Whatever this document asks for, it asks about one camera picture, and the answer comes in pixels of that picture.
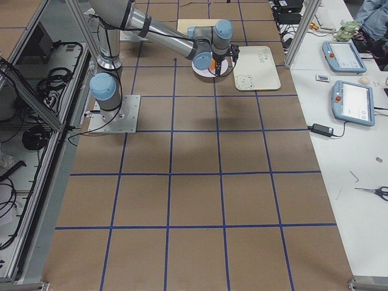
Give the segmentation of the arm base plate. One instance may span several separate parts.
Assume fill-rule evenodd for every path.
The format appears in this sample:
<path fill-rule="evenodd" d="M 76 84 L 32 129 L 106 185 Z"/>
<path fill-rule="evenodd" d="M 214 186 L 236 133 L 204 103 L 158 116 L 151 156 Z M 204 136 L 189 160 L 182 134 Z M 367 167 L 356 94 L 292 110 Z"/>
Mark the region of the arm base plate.
<path fill-rule="evenodd" d="M 140 103 L 140 95 L 124 95 L 121 107 L 107 112 L 95 101 L 93 109 L 98 112 L 92 113 L 88 131 L 91 134 L 136 133 Z"/>
<path fill-rule="evenodd" d="M 120 31 L 121 42 L 149 42 L 148 39 L 139 37 L 136 33 L 130 31 Z"/>

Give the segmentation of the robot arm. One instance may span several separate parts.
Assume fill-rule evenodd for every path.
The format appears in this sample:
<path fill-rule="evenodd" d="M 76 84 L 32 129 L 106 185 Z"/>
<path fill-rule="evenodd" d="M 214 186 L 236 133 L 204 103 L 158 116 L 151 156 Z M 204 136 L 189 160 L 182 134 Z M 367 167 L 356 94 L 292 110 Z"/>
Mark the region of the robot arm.
<path fill-rule="evenodd" d="M 222 75 L 226 57 L 238 57 L 238 47 L 231 44 L 233 25 L 228 20 L 219 20 L 214 26 L 191 27 L 184 35 L 138 10 L 134 1 L 90 1 L 90 5 L 101 26 L 99 70 L 90 80 L 90 90 L 105 123 L 118 121 L 127 114 L 121 86 L 121 32 L 132 32 L 166 47 L 190 60 L 197 70 L 213 69 L 215 76 Z"/>

